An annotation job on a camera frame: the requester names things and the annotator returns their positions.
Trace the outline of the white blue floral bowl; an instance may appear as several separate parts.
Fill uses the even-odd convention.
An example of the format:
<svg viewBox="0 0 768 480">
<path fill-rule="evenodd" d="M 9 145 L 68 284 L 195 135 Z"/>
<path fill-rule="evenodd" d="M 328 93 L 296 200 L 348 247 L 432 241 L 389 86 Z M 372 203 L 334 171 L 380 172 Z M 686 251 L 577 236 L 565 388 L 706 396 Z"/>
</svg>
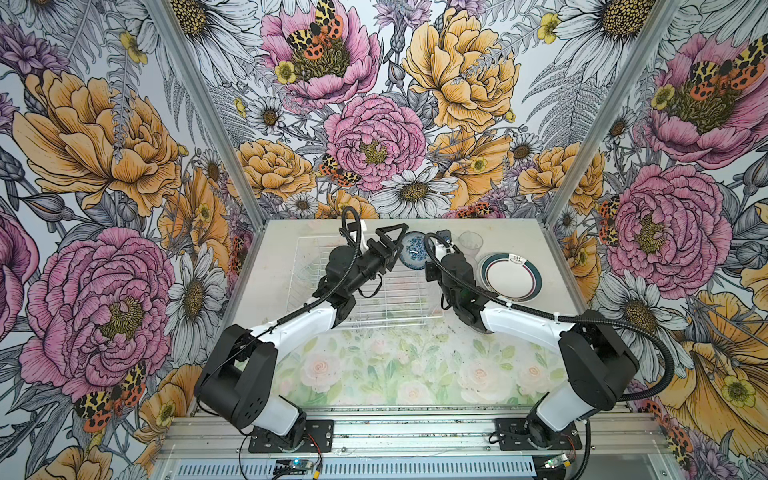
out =
<svg viewBox="0 0 768 480">
<path fill-rule="evenodd" d="M 400 262 L 411 270 L 424 270 L 429 257 L 424 246 L 425 234 L 420 231 L 408 232 L 402 240 Z"/>
</svg>

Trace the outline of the white wire dish rack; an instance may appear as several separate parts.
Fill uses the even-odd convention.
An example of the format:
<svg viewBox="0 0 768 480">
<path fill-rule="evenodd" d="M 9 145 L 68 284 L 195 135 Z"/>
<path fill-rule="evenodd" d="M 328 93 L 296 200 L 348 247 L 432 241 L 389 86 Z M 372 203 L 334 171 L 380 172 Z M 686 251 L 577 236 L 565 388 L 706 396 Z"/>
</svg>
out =
<svg viewBox="0 0 768 480">
<path fill-rule="evenodd" d="M 309 299 L 325 274 L 331 251 L 343 243 L 342 238 L 331 236 L 297 240 L 286 302 L 289 311 Z M 383 277 L 365 283 L 355 299 L 355 307 L 341 324 L 343 329 L 419 326 L 444 317 L 437 284 L 426 282 L 422 270 L 412 270 L 400 261 Z"/>
</svg>

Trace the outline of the clear glass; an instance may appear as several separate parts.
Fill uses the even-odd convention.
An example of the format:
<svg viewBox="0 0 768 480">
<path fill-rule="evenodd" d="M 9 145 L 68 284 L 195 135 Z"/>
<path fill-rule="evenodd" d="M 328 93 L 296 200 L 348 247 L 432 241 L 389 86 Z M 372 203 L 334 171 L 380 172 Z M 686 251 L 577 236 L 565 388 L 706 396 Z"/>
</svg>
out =
<svg viewBox="0 0 768 480">
<path fill-rule="evenodd" d="M 457 239 L 459 249 L 468 257 L 475 258 L 484 245 L 481 235 L 473 231 L 463 232 Z"/>
</svg>

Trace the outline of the plate green red band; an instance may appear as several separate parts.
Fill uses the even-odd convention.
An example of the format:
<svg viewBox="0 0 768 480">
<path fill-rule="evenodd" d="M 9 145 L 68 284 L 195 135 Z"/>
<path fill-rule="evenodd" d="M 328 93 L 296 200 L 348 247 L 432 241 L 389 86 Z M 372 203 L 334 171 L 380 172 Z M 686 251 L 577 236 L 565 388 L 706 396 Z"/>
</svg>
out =
<svg viewBox="0 0 768 480">
<path fill-rule="evenodd" d="M 491 253 L 479 261 L 478 267 L 478 278 L 485 289 L 514 302 L 530 301 L 542 290 L 540 271 L 520 255 Z"/>
</svg>

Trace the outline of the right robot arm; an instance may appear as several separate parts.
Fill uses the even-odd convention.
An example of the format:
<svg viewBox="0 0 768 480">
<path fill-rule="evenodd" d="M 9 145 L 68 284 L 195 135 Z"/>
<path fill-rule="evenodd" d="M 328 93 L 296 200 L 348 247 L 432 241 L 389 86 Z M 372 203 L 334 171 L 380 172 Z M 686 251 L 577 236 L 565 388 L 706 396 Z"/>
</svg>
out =
<svg viewBox="0 0 768 480">
<path fill-rule="evenodd" d="M 612 409 L 638 371 L 637 358 L 604 318 L 565 318 L 493 299 L 475 284 L 461 253 L 428 260 L 426 280 L 438 283 L 445 305 L 470 328 L 516 337 L 560 355 L 566 380 L 546 393 L 508 438 L 534 449 L 553 447 L 575 421 Z"/>
</svg>

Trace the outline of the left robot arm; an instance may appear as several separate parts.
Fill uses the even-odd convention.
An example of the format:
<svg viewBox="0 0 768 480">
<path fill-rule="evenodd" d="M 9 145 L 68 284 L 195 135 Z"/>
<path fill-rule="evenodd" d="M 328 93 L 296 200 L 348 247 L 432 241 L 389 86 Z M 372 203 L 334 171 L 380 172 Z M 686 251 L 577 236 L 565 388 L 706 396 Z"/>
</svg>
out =
<svg viewBox="0 0 768 480">
<path fill-rule="evenodd" d="M 404 223 L 378 228 L 363 247 L 362 222 L 343 224 L 346 243 L 331 251 L 308 303 L 258 328 L 233 324 L 222 332 L 194 387 L 197 400 L 270 447 L 298 449 L 308 436 L 306 413 L 271 392 L 277 364 L 349 317 L 362 286 L 393 269 L 407 232 Z"/>
</svg>

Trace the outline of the green circuit board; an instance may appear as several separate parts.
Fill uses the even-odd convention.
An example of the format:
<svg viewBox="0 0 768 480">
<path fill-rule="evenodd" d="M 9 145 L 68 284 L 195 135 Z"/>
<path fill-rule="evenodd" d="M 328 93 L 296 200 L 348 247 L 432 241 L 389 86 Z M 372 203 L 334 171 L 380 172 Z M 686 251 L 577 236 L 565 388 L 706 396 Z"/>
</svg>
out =
<svg viewBox="0 0 768 480">
<path fill-rule="evenodd" d="M 315 462 L 306 458 L 279 459 L 271 475 L 274 478 L 290 475 L 306 475 L 315 471 Z"/>
</svg>

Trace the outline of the left aluminium corner post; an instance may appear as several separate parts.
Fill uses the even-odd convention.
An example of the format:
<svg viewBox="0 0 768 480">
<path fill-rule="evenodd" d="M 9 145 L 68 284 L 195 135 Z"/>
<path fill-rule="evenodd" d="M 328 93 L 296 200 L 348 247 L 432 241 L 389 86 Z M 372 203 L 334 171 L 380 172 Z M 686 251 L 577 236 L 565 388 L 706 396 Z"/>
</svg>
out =
<svg viewBox="0 0 768 480">
<path fill-rule="evenodd" d="M 173 60 L 179 77 L 184 81 L 196 110 L 211 136 L 214 146 L 233 181 L 244 209 L 254 228 L 263 233 L 267 218 L 261 210 L 252 187 L 235 154 L 234 147 L 197 66 L 196 56 L 186 46 L 186 40 L 168 1 L 150 1 L 147 9 Z"/>
</svg>

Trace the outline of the aluminium corner post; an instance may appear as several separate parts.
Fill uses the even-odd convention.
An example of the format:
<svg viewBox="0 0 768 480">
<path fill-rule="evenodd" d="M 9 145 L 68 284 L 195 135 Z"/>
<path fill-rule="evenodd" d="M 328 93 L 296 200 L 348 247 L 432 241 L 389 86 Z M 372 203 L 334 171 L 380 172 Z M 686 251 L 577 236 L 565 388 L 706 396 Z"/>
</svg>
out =
<svg viewBox="0 0 768 480">
<path fill-rule="evenodd" d="M 682 1 L 657 1 L 650 12 L 646 25 L 640 32 L 636 46 L 631 50 L 626 64 L 617 71 L 616 79 L 601 104 L 588 134 L 581 143 L 578 154 L 571 165 L 563 183 L 554 194 L 541 223 L 545 229 L 552 229 L 561 210 L 570 201 L 583 175 L 590 166 L 605 132 L 611 121 L 621 109 L 624 100 L 642 73 L 648 59 L 657 51 L 662 35 L 671 24 Z"/>
<path fill-rule="evenodd" d="M 233 181 L 244 209 L 254 228 L 263 233 L 267 218 L 261 210 L 252 187 L 235 154 L 234 147 L 197 66 L 196 56 L 186 46 L 186 40 L 168 1 L 150 1 L 147 9 L 173 60 L 179 77 L 184 81 L 196 110 L 211 136 L 214 146 Z"/>
</svg>

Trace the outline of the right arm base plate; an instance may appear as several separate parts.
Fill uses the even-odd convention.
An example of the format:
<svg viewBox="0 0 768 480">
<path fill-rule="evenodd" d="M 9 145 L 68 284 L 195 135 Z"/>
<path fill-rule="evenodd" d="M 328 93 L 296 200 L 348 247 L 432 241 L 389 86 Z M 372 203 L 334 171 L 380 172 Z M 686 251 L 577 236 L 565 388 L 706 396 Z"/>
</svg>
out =
<svg viewBox="0 0 768 480">
<path fill-rule="evenodd" d="M 583 448 L 574 423 L 565 430 L 555 431 L 538 420 L 523 417 L 503 417 L 494 420 L 489 443 L 501 451 L 576 451 Z"/>
</svg>

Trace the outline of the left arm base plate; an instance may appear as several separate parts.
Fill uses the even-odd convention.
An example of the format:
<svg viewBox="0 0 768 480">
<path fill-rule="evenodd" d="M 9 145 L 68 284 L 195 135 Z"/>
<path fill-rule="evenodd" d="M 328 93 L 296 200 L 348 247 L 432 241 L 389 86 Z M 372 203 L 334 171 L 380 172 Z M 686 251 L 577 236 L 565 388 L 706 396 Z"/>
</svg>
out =
<svg viewBox="0 0 768 480">
<path fill-rule="evenodd" d="M 286 435 L 255 427 L 247 447 L 252 454 L 328 453 L 332 450 L 335 422 L 300 420 Z"/>
</svg>

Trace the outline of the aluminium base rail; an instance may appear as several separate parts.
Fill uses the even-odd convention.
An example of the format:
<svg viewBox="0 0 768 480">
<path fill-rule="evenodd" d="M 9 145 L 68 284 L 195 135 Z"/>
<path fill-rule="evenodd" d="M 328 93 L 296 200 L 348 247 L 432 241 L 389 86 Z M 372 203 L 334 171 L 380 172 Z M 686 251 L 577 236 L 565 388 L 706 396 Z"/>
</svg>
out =
<svg viewBox="0 0 768 480">
<path fill-rule="evenodd" d="M 226 421 L 179 421 L 161 449 L 155 479 L 272 479 L 299 466 L 299 479 L 681 479 L 649 414 L 624 407 L 577 423 L 550 450 L 490 436 L 522 408 L 318 408 L 308 412 L 321 448 L 257 452 Z"/>
</svg>

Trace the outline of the right aluminium corner post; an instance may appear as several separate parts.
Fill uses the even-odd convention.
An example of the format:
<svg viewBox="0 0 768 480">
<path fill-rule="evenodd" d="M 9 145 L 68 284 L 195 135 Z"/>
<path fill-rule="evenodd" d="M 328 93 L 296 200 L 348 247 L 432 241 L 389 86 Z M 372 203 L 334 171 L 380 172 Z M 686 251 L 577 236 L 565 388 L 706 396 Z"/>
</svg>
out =
<svg viewBox="0 0 768 480">
<path fill-rule="evenodd" d="M 545 229 L 552 229 L 561 210 L 570 201 L 583 175 L 590 166 L 605 132 L 611 121 L 621 109 L 624 100 L 642 73 L 648 59 L 657 51 L 662 35 L 671 24 L 682 1 L 657 1 L 650 12 L 646 25 L 640 32 L 636 46 L 631 50 L 626 64 L 617 71 L 616 79 L 601 104 L 588 134 L 581 143 L 578 154 L 571 165 L 563 183 L 554 194 L 541 223 Z"/>
</svg>

